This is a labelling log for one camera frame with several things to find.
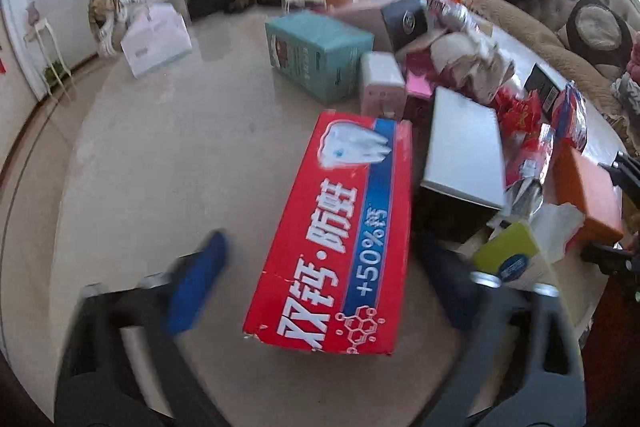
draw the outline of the white shopping bag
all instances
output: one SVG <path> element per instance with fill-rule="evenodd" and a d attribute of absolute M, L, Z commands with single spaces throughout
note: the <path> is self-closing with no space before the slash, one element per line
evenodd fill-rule
<path fill-rule="evenodd" d="M 122 51 L 136 78 L 191 51 L 181 15 L 170 4 L 140 10 L 122 39 Z"/>

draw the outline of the teal box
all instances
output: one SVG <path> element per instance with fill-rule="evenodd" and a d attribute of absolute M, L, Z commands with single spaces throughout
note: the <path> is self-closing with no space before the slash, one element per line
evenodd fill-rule
<path fill-rule="evenodd" d="M 309 11 L 265 23 L 271 66 L 324 103 L 356 90 L 360 56 L 373 35 Z"/>

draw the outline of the plastic bag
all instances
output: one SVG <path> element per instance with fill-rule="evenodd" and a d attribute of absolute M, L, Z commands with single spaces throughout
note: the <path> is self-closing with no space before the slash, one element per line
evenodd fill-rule
<path fill-rule="evenodd" d="M 534 133 L 540 129 L 542 106 L 537 91 L 531 91 L 519 100 L 509 87 L 502 86 L 495 94 L 494 105 L 502 137 L 510 137 L 517 131 Z"/>
<path fill-rule="evenodd" d="M 452 0 L 422 0 L 427 28 L 446 28 L 451 32 L 479 31 L 465 6 Z"/>
<path fill-rule="evenodd" d="M 551 113 L 551 127 L 556 137 L 578 151 L 587 145 L 587 106 L 574 84 L 567 84 L 560 93 Z"/>
<path fill-rule="evenodd" d="M 543 185 L 553 151 L 554 130 L 543 123 L 536 132 L 527 134 L 515 159 L 507 164 L 506 186 L 511 187 L 523 178 L 535 178 Z"/>

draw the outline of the round pillow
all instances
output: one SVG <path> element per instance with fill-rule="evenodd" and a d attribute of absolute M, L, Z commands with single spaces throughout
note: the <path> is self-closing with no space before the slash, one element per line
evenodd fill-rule
<path fill-rule="evenodd" d="M 579 0 L 558 38 L 606 78 L 624 72 L 633 47 L 630 27 L 600 0 Z"/>

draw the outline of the tooth graphic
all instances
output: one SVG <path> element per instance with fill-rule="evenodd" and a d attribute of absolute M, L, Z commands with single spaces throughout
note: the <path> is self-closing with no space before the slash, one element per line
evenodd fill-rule
<path fill-rule="evenodd" d="M 322 139 L 318 159 L 324 168 L 380 163 L 391 152 L 387 143 L 382 134 L 356 123 L 332 122 Z"/>

